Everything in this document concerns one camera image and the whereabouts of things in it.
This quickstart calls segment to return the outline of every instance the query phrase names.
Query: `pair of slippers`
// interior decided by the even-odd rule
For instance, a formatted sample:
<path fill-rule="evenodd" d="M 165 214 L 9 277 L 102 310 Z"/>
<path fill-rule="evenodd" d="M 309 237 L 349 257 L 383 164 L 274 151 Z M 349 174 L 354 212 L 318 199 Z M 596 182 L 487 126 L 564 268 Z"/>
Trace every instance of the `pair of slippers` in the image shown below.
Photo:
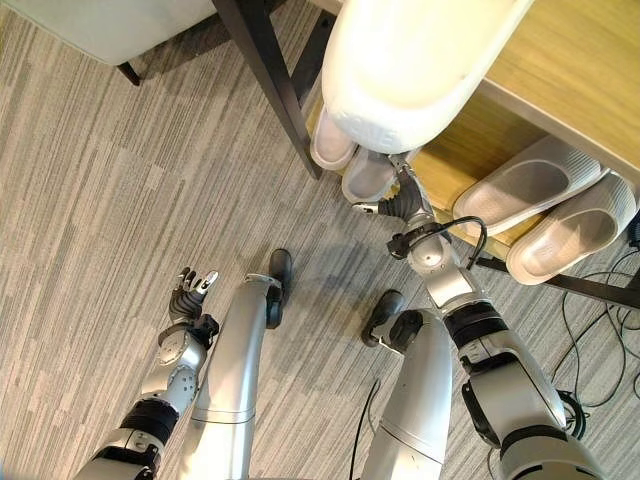
<path fill-rule="evenodd" d="M 548 136 L 465 191 L 453 215 L 479 216 L 495 235 L 560 204 L 507 255 L 511 275 L 535 285 L 610 245 L 640 208 L 639 193 L 590 156 Z"/>
<path fill-rule="evenodd" d="M 419 149 L 409 155 L 411 161 Z M 345 170 L 342 193 L 350 203 L 373 202 L 389 191 L 395 170 L 387 155 L 358 146 L 322 107 L 311 142 L 311 158 L 325 170 Z"/>

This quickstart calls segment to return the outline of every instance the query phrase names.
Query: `black metal leg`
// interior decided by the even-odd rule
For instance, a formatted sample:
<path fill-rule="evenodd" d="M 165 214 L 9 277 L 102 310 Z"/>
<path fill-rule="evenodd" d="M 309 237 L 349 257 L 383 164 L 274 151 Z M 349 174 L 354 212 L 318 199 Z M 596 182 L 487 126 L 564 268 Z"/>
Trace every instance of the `black metal leg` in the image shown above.
<path fill-rule="evenodd" d="M 322 169 L 309 155 L 309 133 L 293 82 L 262 0 L 212 0 L 231 38 L 258 79 L 296 152 L 313 178 Z"/>
<path fill-rule="evenodd" d="M 499 272 L 508 272 L 505 263 L 497 258 L 479 258 L 477 265 Z M 595 298 L 596 300 L 602 300 L 603 302 L 619 305 L 624 308 L 640 310 L 640 290 L 632 288 L 632 283 L 622 288 L 562 274 L 556 275 L 544 283 L 545 285 Z"/>
<path fill-rule="evenodd" d="M 324 52 L 327 49 L 329 36 L 335 23 L 335 15 L 323 10 L 311 31 L 311 35 L 309 35 L 309 40 L 304 46 L 296 68 L 293 70 L 291 80 L 300 105 L 304 103 L 316 78 L 318 78 L 324 60 Z"/>
<path fill-rule="evenodd" d="M 136 87 L 140 86 L 140 77 L 129 62 L 118 65 L 118 70 L 120 70 L 122 74 L 127 77 L 127 80 L 133 83 Z"/>

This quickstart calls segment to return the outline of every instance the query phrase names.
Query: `chair leg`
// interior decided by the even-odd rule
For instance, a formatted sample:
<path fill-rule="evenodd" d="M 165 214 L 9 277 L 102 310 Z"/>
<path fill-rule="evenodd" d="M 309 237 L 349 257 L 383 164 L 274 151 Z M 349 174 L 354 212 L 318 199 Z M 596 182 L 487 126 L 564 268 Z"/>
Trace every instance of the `chair leg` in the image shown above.
<path fill-rule="evenodd" d="M 140 77 L 129 62 L 124 62 L 118 65 L 118 70 L 120 70 L 120 72 L 127 77 L 127 80 L 133 83 L 136 87 L 140 86 Z"/>

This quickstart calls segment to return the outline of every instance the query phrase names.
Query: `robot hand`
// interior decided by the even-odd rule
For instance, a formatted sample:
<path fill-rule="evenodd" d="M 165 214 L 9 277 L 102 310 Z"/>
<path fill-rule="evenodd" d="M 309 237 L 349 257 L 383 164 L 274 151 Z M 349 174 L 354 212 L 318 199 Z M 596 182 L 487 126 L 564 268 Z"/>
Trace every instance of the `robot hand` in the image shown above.
<path fill-rule="evenodd" d="M 202 314 L 202 304 L 209 288 L 218 278 L 218 272 L 209 272 L 204 279 L 198 279 L 192 286 L 196 275 L 195 270 L 189 267 L 183 268 L 178 275 L 177 285 L 171 292 L 171 300 L 169 300 L 169 318 L 174 325 L 160 334 L 158 338 L 160 345 L 176 328 L 186 327 L 186 330 L 208 350 L 213 337 L 218 334 L 220 330 L 218 323 L 211 315 Z"/>
<path fill-rule="evenodd" d="M 387 215 L 403 219 L 407 224 L 421 221 L 428 223 L 434 221 L 433 210 L 429 198 L 422 188 L 415 172 L 407 163 L 409 152 L 389 155 L 389 161 L 396 170 L 399 192 L 389 200 L 378 202 L 361 202 L 353 205 L 353 209 L 368 214 Z"/>

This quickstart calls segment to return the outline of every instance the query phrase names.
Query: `desk surface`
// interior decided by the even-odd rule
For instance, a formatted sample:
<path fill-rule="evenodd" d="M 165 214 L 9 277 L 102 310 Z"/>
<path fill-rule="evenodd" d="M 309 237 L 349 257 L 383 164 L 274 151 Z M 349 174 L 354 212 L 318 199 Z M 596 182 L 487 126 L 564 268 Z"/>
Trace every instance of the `desk surface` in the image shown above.
<path fill-rule="evenodd" d="M 637 0 L 536 0 L 479 91 L 640 183 L 638 25 Z"/>

